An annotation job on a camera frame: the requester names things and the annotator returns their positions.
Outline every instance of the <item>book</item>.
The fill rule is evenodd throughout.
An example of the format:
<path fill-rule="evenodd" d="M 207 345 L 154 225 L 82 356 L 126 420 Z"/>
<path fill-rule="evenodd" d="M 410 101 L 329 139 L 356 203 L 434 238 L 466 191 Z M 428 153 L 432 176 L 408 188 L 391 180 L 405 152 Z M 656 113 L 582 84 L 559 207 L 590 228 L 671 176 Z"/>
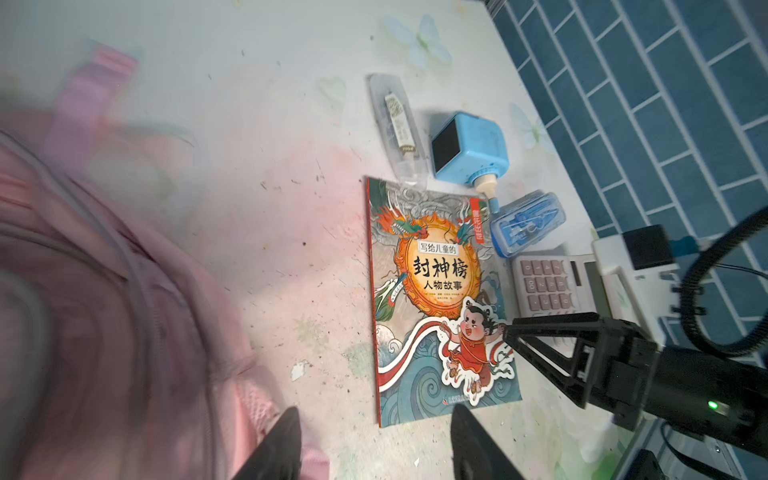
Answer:
<path fill-rule="evenodd" d="M 379 425 L 520 400 L 488 202 L 366 189 Z"/>

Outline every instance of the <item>white desk surface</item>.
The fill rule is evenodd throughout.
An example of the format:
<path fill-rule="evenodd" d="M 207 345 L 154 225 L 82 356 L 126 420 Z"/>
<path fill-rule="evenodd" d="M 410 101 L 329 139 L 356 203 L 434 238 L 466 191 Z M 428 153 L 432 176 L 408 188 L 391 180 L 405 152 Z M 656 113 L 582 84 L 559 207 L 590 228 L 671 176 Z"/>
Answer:
<path fill-rule="evenodd" d="M 435 19 L 450 66 L 433 61 L 415 70 L 407 48 L 381 26 L 391 15 L 416 30 L 424 13 Z M 145 220 L 230 291 L 284 402 L 299 406 L 329 455 L 331 478 L 453 478 L 449 416 L 387 429 L 376 423 L 362 179 L 394 177 L 366 76 L 399 75 L 425 130 L 429 118 L 457 110 L 500 125 L 511 160 L 501 203 L 538 188 L 555 192 L 568 216 L 537 249 L 562 244 L 565 253 L 587 253 L 593 239 L 557 154 L 524 147 L 512 105 L 531 121 L 537 114 L 483 4 L 3 2 L 0 98 L 50 104 L 95 41 L 141 62 L 111 116 L 185 127 L 202 153 L 201 164 L 186 166 L 198 182 L 166 172 L 162 187 L 147 180 L 146 165 L 105 167 L 102 180 L 119 180 L 113 195 L 135 203 L 139 215 L 160 204 L 166 217 Z M 168 188 L 194 192 L 169 196 Z M 292 382 L 290 371 L 303 360 L 306 373 Z M 518 374 L 522 402 L 474 413 L 522 474 L 610 478 L 618 439 L 626 445 L 630 435 L 606 412 L 565 401 L 519 357 Z"/>

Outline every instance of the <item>clear plastic case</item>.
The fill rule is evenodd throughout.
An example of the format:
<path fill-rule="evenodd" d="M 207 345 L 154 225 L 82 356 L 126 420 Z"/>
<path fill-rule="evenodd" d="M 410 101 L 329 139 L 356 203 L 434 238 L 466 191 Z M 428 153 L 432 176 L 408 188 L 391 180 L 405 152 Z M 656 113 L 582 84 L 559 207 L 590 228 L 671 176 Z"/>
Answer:
<path fill-rule="evenodd" d="M 430 173 L 429 155 L 421 142 L 402 82 L 395 75 L 373 74 L 368 78 L 368 86 L 384 149 L 397 180 L 425 189 Z"/>
<path fill-rule="evenodd" d="M 491 237 L 496 252 L 512 258 L 565 222 L 557 195 L 536 190 L 504 205 L 491 219 Z"/>

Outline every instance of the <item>blue pencil sharpener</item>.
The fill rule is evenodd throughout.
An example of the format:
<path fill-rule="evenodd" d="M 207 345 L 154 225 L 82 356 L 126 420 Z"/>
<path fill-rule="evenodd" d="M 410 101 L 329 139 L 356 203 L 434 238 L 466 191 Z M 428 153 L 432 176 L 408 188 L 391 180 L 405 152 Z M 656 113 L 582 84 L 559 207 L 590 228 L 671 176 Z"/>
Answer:
<path fill-rule="evenodd" d="M 474 186 L 498 212 L 496 179 L 509 169 L 509 159 L 496 123 L 457 113 L 432 140 L 432 160 L 438 180 Z"/>

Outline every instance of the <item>calculator keypad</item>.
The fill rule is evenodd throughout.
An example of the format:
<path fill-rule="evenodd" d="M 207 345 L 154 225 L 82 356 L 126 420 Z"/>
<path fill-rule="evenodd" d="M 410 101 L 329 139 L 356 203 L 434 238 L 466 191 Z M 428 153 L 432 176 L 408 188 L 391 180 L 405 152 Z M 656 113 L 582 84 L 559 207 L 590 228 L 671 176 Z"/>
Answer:
<path fill-rule="evenodd" d="M 571 290 L 560 260 L 521 260 L 528 307 L 535 315 L 572 313 Z"/>

